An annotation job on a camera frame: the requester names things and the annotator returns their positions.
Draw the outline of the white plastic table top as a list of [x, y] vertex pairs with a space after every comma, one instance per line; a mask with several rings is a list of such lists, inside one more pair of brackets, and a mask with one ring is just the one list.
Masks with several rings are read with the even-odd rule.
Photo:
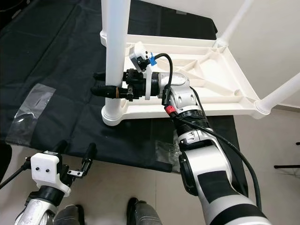
[[153, 71], [169, 75], [173, 68], [173, 83], [178, 104], [192, 101], [197, 93], [208, 116], [248, 114], [256, 112], [259, 100], [255, 90], [226, 46], [213, 48], [213, 40], [159, 36], [126, 36], [124, 69], [133, 68], [129, 50], [137, 42], [153, 54], [166, 53], [169, 59], [159, 59]]

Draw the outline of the grey robot left foot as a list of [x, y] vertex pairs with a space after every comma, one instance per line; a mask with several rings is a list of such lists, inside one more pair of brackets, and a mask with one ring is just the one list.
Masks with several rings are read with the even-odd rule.
[[69, 204], [53, 219], [54, 225], [84, 225], [84, 208], [81, 204]]

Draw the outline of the grey robot foot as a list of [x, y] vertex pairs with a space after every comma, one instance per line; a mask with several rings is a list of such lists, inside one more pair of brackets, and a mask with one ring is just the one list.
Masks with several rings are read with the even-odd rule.
[[127, 203], [126, 219], [126, 225], [163, 225], [156, 210], [136, 197], [131, 197]]
[[54, 225], [84, 225], [84, 208], [81, 204], [69, 204], [53, 219]]

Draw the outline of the clear tape patch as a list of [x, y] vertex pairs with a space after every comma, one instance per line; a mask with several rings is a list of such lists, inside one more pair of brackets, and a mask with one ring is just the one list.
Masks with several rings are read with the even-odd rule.
[[179, 156], [181, 154], [178, 144], [173, 142], [155, 141], [157, 161], [167, 163], [170, 173], [180, 174]]
[[30, 90], [16, 112], [6, 137], [8, 144], [30, 146], [38, 119], [56, 91], [55, 88], [37, 83]]

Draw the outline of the black cloth cover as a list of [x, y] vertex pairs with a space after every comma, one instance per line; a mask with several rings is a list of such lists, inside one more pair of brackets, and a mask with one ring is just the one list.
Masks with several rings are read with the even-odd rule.
[[0, 33], [0, 152], [14, 116], [37, 83], [55, 88], [39, 117], [29, 148], [51, 150], [69, 143], [67, 154], [82, 157], [90, 143], [99, 161], [169, 173], [157, 161], [155, 141], [173, 143], [168, 118], [102, 121], [102, 97], [93, 96], [95, 72], [104, 72], [106, 49], [101, 0], [33, 0]]

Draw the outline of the grey robot right foot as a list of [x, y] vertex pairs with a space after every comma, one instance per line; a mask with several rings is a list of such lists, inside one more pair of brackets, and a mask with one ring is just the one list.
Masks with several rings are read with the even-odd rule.
[[126, 225], [163, 225], [156, 210], [136, 197], [131, 197], [127, 203], [126, 219]]

